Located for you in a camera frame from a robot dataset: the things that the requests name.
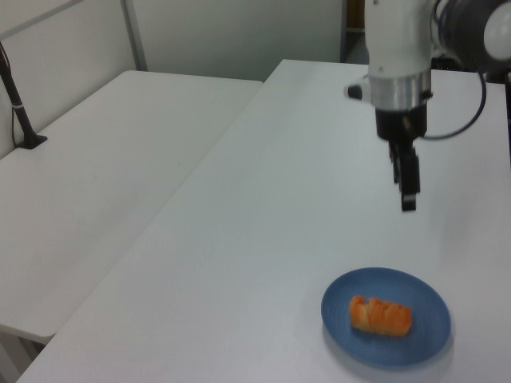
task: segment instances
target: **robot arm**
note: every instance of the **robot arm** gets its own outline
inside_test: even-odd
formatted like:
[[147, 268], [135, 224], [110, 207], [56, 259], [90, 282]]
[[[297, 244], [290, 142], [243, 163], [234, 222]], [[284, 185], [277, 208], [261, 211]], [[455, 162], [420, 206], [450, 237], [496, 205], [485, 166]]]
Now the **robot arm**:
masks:
[[378, 136], [389, 142], [402, 210], [420, 192], [413, 142], [427, 130], [431, 59], [446, 53], [479, 73], [511, 65], [509, 0], [366, 0], [369, 74], [345, 89], [376, 109]]

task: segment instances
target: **blue plate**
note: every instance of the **blue plate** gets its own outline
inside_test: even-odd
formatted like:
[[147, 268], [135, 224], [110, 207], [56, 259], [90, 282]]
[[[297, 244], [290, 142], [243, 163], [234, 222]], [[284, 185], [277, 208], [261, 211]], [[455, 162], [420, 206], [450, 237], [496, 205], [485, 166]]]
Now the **blue plate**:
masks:
[[[412, 326], [403, 338], [354, 329], [348, 307], [354, 295], [407, 305]], [[323, 323], [335, 342], [355, 359], [377, 367], [403, 368], [436, 355], [450, 336], [446, 304], [429, 285], [401, 271], [371, 267], [353, 270], [328, 287], [321, 303]]]

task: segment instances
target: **white wall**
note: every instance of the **white wall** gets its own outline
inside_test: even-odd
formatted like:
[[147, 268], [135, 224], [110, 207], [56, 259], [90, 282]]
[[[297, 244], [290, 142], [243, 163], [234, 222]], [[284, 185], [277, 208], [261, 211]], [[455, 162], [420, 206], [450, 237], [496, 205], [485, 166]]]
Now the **white wall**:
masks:
[[[135, 68], [121, 0], [83, 0], [2, 43], [36, 131]], [[0, 157], [10, 150], [10, 101], [0, 83]]]
[[25, 29], [79, 0], [0, 0], [0, 39]]
[[265, 81], [284, 58], [339, 62], [343, 0], [128, 2], [150, 71]]

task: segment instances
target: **round plate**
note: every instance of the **round plate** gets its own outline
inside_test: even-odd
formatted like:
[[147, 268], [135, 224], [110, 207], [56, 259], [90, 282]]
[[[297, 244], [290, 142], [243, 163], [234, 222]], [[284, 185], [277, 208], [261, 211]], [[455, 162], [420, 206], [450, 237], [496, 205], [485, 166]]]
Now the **round plate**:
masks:
[[[376, 297], [408, 306], [412, 326], [403, 338], [366, 333], [351, 327], [348, 307], [354, 295]], [[379, 367], [416, 365], [436, 355], [450, 336], [446, 304], [433, 288], [401, 271], [371, 267], [337, 278], [321, 303], [330, 336], [352, 357]]]

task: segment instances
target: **black pole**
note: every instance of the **black pole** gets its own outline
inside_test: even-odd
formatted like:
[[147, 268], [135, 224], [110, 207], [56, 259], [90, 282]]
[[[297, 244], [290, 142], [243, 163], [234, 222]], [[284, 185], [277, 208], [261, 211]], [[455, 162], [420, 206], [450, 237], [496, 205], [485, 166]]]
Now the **black pole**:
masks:
[[32, 129], [32, 124], [30, 123], [29, 117], [26, 115], [25, 107], [23, 106], [22, 99], [19, 96], [18, 89], [11, 75], [7, 57], [5, 57], [2, 52], [0, 52], [0, 76], [2, 77], [10, 102], [16, 112], [19, 124], [22, 126], [23, 134], [25, 135], [24, 141], [21, 142], [18, 147], [34, 149], [46, 141], [47, 138], [38, 136]]

